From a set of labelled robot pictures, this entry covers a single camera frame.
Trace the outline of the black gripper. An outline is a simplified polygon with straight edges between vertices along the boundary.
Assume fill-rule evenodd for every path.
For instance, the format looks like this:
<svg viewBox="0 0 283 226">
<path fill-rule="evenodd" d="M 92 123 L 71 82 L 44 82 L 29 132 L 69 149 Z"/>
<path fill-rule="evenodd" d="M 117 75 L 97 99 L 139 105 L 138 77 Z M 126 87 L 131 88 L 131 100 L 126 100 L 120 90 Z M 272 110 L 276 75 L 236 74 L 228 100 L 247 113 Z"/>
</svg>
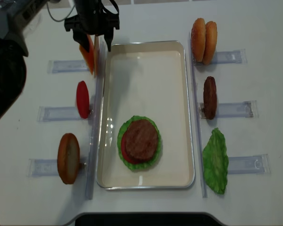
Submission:
<svg viewBox="0 0 283 226">
<path fill-rule="evenodd" d="M 75 0 L 77 15 L 64 21 L 65 30 L 73 30 L 74 41 L 87 52 L 90 52 L 89 35 L 104 35 L 108 52 L 111 51 L 114 30 L 119 29 L 119 8 L 114 0 L 110 3 L 116 13 L 106 9 L 100 0 Z"/>
</svg>

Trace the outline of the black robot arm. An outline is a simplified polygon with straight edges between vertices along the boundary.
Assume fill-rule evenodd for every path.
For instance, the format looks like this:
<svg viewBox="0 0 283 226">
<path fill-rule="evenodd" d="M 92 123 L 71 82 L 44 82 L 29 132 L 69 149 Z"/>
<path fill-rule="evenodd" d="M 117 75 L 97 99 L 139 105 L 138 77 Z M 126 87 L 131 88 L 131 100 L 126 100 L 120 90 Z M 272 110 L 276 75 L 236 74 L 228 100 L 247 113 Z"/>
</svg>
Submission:
<svg viewBox="0 0 283 226">
<path fill-rule="evenodd" d="M 24 58 L 29 55 L 23 30 L 47 0 L 8 0 L 0 8 L 0 119 L 17 100 L 26 82 Z M 104 36 L 111 49 L 114 30 L 120 27 L 119 12 L 112 13 L 100 0 L 75 0 L 75 16 L 63 19 L 64 28 L 73 31 L 73 39 L 89 49 L 88 35 Z"/>
</svg>

